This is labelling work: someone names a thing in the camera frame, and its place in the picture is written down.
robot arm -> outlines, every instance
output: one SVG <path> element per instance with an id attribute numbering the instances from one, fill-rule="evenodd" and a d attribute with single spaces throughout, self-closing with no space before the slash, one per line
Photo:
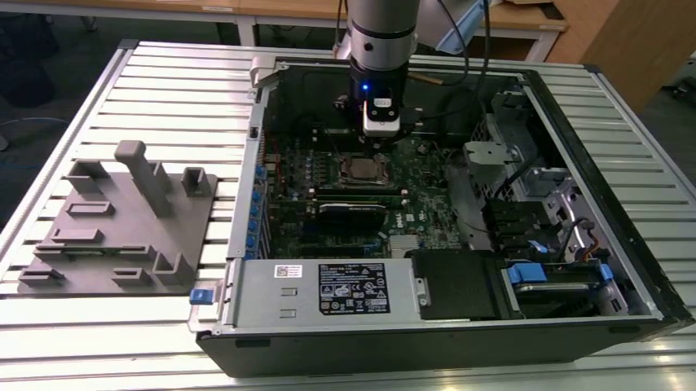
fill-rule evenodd
<path id="1" fill-rule="evenodd" d="M 350 100 L 367 137 L 390 137 L 400 128 L 418 5 L 419 0 L 347 0 Z"/>
<path id="2" fill-rule="evenodd" d="M 447 23 L 444 7 L 452 10 L 458 31 Z M 482 0 L 347 0 L 347 9 L 348 106 L 364 136 L 392 137 L 400 130 L 407 63 L 416 40 L 448 53 L 460 52 L 458 34 L 470 40 L 482 19 Z"/>

floor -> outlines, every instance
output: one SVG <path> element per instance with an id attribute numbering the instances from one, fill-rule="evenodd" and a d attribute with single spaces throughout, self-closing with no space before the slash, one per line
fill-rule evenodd
<path id="1" fill-rule="evenodd" d="M 13 108 L 0 98 L 0 123 L 22 117 L 48 116 L 69 121 L 122 38 L 149 41 L 233 43 L 232 26 L 161 20 L 97 20 L 97 31 L 88 33 L 77 17 L 54 17 L 53 33 L 61 50 L 44 61 L 56 84 L 56 98 L 32 109 Z M 264 46 L 328 49 L 332 30 L 285 27 L 260 29 Z M 696 107 L 659 92 L 641 116 L 647 128 L 672 155 L 686 176 L 696 181 Z M 56 123 L 21 122 L 0 131 L 9 147 L 0 152 L 0 229 L 18 204 L 32 180 L 60 139 L 64 126 Z"/>

blue latch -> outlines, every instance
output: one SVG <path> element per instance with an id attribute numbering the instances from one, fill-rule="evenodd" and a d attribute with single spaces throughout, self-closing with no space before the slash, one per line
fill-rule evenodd
<path id="1" fill-rule="evenodd" d="M 215 303 L 215 291 L 212 289 L 191 289 L 188 302 L 191 305 L 212 305 Z"/>
<path id="2" fill-rule="evenodd" d="M 541 263 L 517 263 L 507 268 L 510 282 L 515 283 L 545 283 L 546 273 Z"/>
<path id="3" fill-rule="evenodd" d="M 609 265 L 605 265 L 603 263 L 599 265 L 599 273 L 601 273 L 601 278 L 605 281 L 609 281 L 613 279 L 611 268 L 609 267 Z"/>

barcode sticker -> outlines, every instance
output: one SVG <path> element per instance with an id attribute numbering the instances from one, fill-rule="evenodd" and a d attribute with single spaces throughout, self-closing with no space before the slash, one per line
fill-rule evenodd
<path id="1" fill-rule="evenodd" d="M 231 12 L 231 7 L 201 7 L 204 11 Z"/>
<path id="2" fill-rule="evenodd" d="M 276 279 L 300 279 L 301 265 L 275 265 L 273 277 Z"/>
<path id="3" fill-rule="evenodd" d="M 550 25 L 550 24 L 542 24 L 542 25 L 539 26 L 539 29 L 541 29 L 541 30 L 558 30 L 558 31 L 561 31 L 561 30 L 565 29 L 565 27 L 563 27 L 563 26 L 553 26 L 553 25 Z"/>

gray plastic base plate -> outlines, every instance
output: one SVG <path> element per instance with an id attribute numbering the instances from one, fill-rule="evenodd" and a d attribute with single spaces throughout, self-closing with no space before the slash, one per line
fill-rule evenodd
<path id="1" fill-rule="evenodd" d="M 76 236 L 94 229 L 102 235 L 98 243 L 78 243 L 72 241 L 70 246 L 100 248 L 94 254 L 85 253 L 84 249 L 77 256 L 66 253 L 66 259 L 41 261 L 33 258 L 24 274 L 32 271 L 53 269 L 61 278 L 45 283 L 20 283 L 20 293 L 25 295 L 50 296 L 118 296 L 118 295 L 185 295 L 196 279 L 196 267 L 200 258 L 203 240 L 207 229 L 207 220 L 213 202 L 217 178 L 207 175 L 209 195 L 187 196 L 181 186 L 181 174 L 169 174 L 171 189 L 167 199 L 172 206 L 169 217 L 155 216 L 129 174 L 110 173 L 109 178 L 94 180 L 98 193 L 78 194 L 73 191 L 66 198 L 65 205 L 54 219 L 46 239 L 41 244 L 58 244 L 60 231 L 72 232 Z M 108 211 L 94 213 L 84 203 L 106 201 L 110 204 Z M 157 275 L 152 257 L 113 255 L 109 248 L 122 246 L 151 246 L 151 250 L 164 256 L 171 265 L 175 264 L 179 254 L 183 255 L 187 265 L 179 266 L 181 272 L 176 275 Z M 124 281 L 116 283 L 113 276 L 122 274 Z"/>

